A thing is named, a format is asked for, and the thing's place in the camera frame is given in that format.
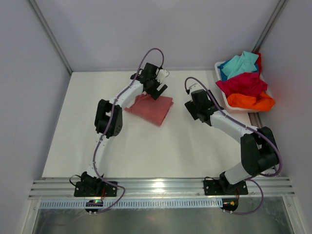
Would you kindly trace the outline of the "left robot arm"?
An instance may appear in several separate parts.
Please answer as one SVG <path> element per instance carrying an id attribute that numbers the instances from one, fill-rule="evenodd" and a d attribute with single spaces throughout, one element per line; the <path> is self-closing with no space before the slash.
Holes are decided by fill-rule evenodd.
<path id="1" fill-rule="evenodd" d="M 143 69 L 131 76 L 131 82 L 118 95 L 98 102 L 94 122 L 97 145 L 87 170 L 79 176 L 80 181 L 75 184 L 75 197 L 100 196 L 103 190 L 116 196 L 112 186 L 101 178 L 104 176 L 103 167 L 110 146 L 123 127 L 123 110 L 142 93 L 149 94 L 153 100 L 158 99 L 167 88 L 164 81 L 168 76 L 167 70 L 146 63 Z"/>

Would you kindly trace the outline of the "salmon pink t shirt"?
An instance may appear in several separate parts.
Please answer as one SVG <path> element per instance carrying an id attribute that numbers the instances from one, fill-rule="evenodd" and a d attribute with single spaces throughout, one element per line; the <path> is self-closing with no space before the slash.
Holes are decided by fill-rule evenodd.
<path id="1" fill-rule="evenodd" d="M 140 94 L 136 96 L 134 103 L 124 110 L 156 126 L 161 126 L 173 103 L 172 97 L 160 96 L 154 100 L 149 94 Z"/>

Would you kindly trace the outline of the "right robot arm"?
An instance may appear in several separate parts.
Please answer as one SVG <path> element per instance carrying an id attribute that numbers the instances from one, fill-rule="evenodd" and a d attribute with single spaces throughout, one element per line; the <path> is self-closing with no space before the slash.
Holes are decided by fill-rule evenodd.
<path id="1" fill-rule="evenodd" d="M 200 120 L 226 133 L 240 145 L 240 162 L 222 172 L 216 181 L 219 194 L 232 195 L 243 188 L 245 180 L 280 163 L 278 149 L 270 128 L 244 125 L 220 107 L 211 92 L 186 90 L 191 100 L 185 107 L 194 120 Z"/>

